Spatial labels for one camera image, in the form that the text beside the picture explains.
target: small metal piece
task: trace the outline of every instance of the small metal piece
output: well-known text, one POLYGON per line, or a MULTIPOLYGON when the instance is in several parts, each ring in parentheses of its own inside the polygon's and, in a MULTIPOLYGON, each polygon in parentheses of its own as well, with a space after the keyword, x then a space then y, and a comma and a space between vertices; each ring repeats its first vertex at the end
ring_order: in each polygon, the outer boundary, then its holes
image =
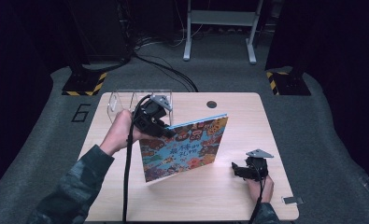
POLYGON ((285 204, 296 203, 297 205, 305 203, 305 201, 301 197, 288 197, 288 198, 282 197, 282 202, 285 204))
POLYGON ((246 153, 246 155, 250 156, 250 157, 254 157, 254 158, 274 158, 273 155, 262 151, 261 149, 256 149, 254 151, 250 151, 248 153, 246 153))
POLYGON ((163 108, 172 111, 173 107, 169 104, 169 101, 167 100, 166 96, 164 95, 151 95, 150 99, 157 103, 158 105, 163 106, 163 108))

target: book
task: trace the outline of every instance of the book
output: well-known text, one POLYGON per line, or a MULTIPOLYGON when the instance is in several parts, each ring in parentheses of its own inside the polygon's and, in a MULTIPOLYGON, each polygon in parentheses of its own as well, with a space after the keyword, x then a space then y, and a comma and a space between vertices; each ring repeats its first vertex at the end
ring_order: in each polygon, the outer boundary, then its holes
POLYGON ((227 121, 221 114, 170 126, 172 138, 139 140, 146 182, 214 162, 227 121))

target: white metal frame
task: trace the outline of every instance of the white metal frame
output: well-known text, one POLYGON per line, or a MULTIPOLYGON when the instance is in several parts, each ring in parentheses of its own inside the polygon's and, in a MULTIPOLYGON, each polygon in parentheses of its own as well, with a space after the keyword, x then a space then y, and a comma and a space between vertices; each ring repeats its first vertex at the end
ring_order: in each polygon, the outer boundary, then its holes
POLYGON ((192 46, 192 24, 240 25, 251 26, 250 36, 249 38, 246 38, 246 45, 248 48, 248 60, 251 64, 256 64, 257 61, 254 53, 253 41, 262 6, 263 0, 259 0, 255 12, 192 10, 191 0, 188 0, 187 41, 184 49, 183 60, 190 60, 192 46))

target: human hand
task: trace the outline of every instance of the human hand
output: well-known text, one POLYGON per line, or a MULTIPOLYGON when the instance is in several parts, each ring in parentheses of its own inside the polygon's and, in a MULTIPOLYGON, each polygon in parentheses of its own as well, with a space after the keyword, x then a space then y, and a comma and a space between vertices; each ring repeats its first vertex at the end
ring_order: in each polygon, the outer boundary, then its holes
MULTIPOLYGON (((270 203, 272 199, 272 194, 274 193, 274 181, 272 180, 271 176, 267 176, 264 180, 265 184, 263 186, 263 198, 261 200, 261 203, 270 203)), ((250 190, 250 198, 253 202, 257 202, 258 198, 260 197, 260 182, 254 181, 252 179, 246 179, 246 182, 248 183, 248 189, 250 190)))
MULTIPOLYGON (((132 123, 132 113, 129 110, 122 110, 114 119, 108 133, 106 134, 100 148, 112 156, 114 153, 127 147, 127 138, 132 123)), ((134 142, 139 139, 152 139, 154 137, 141 133, 135 126, 133 131, 134 142)))

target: wrist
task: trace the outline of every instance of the wrist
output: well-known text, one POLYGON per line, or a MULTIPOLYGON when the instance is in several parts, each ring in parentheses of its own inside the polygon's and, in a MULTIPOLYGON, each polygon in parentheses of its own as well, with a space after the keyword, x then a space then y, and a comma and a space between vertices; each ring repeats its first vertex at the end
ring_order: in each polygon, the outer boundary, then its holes
POLYGON ((268 200, 268 198, 267 197, 263 197, 262 199, 261 199, 261 201, 260 201, 260 203, 270 203, 271 202, 271 200, 268 200))
POLYGON ((112 147, 111 145, 109 145, 108 143, 106 142, 103 142, 101 145, 100 145, 100 149, 102 151, 104 151, 108 156, 113 156, 114 153, 120 151, 119 149, 115 149, 114 147, 112 147))

